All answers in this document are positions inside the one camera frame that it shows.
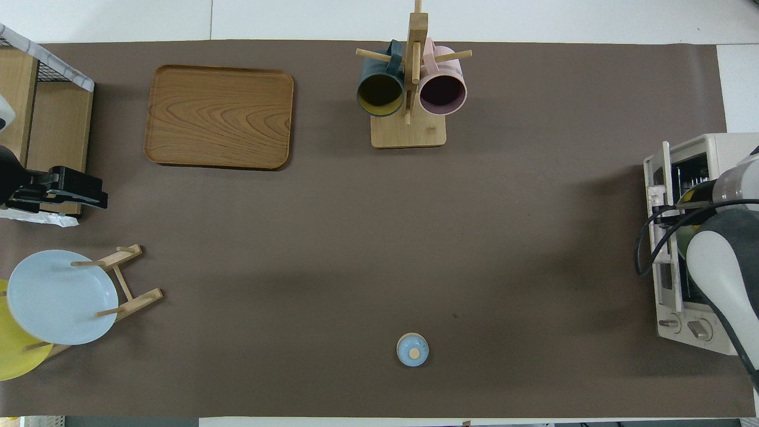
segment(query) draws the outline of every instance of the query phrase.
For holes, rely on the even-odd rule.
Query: white wall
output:
[[[406,37],[413,0],[0,0],[38,43]],[[759,43],[751,0],[424,0],[438,40]]]

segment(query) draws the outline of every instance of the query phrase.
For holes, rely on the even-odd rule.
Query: wooden plate stand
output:
[[[71,263],[72,267],[79,267],[83,265],[98,265],[105,271],[113,270],[113,272],[116,274],[116,278],[118,279],[119,284],[121,284],[121,290],[124,292],[124,296],[126,297],[127,301],[117,308],[114,308],[112,310],[105,310],[104,312],[93,313],[93,315],[105,316],[116,313],[115,321],[120,321],[121,319],[126,318],[128,315],[131,315],[163,298],[163,293],[158,288],[150,290],[139,296],[132,296],[132,292],[129,290],[129,285],[127,285],[126,280],[124,280],[124,275],[121,274],[121,268],[119,268],[119,266],[131,259],[140,256],[141,254],[142,248],[139,245],[126,247],[119,246],[116,248],[116,253],[105,258],[101,258],[98,261],[75,261]],[[52,345],[52,350],[50,350],[50,354],[48,354],[46,360],[70,347],[64,344],[39,342],[30,346],[25,346],[22,351],[34,350],[36,348],[49,345]]]

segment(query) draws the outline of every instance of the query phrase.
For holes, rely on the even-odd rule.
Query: plate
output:
[[[108,274],[76,252],[41,251],[26,257],[8,281],[8,307],[16,322],[42,341],[76,345],[97,340],[113,326],[116,314],[97,312],[118,307]]]
[[[0,292],[8,289],[8,281],[0,280]],[[8,302],[0,296],[0,381],[20,377],[36,368],[47,358],[52,345],[21,351],[25,346],[38,343],[13,319]]]

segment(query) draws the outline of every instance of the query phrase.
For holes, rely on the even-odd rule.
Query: wooden shelf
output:
[[[66,166],[84,172],[93,93],[71,82],[39,82],[29,140],[27,168]],[[78,204],[43,204],[44,210],[81,214]]]
[[[11,104],[16,119],[0,134],[0,145],[13,151],[22,165],[27,164],[37,60],[14,47],[0,47],[0,94]]]

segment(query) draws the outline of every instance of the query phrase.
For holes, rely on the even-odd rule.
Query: wooden tray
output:
[[[164,65],[145,155],[164,165],[277,169],[290,153],[293,80],[277,70]]]

